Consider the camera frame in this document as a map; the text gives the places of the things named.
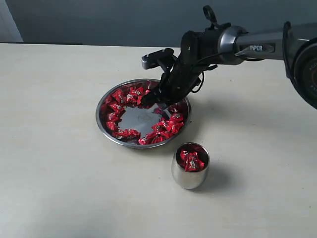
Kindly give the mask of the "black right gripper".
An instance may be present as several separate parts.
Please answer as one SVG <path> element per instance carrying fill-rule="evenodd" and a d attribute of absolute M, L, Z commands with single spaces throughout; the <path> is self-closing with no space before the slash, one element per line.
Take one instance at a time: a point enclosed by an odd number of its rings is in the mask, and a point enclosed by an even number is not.
<path fill-rule="evenodd" d="M 158 103 L 161 110 L 181 101 L 197 85 L 199 75 L 207 70 L 219 58 L 217 49 L 220 32 L 186 32 L 180 45 L 180 54 L 173 69 L 161 78 L 156 89 L 150 90 L 141 99 L 143 108 L 150 108 Z"/>

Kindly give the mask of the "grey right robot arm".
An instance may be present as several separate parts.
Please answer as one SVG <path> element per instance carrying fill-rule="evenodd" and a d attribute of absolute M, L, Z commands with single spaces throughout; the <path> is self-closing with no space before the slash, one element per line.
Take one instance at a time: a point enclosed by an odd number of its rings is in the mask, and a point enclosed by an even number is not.
<path fill-rule="evenodd" d="M 286 77 L 310 106 L 317 105 L 317 26 L 314 23 L 291 25 L 285 22 L 275 30 L 250 33 L 230 23 L 218 24 L 213 9 L 206 5 L 204 15 L 210 26 L 203 32 L 188 31 L 180 54 L 166 48 L 142 57 L 144 69 L 161 67 L 158 85 L 142 98 L 142 103 L 157 103 L 166 108 L 197 93 L 205 72 L 218 65 L 239 65 L 245 61 L 281 60 Z"/>

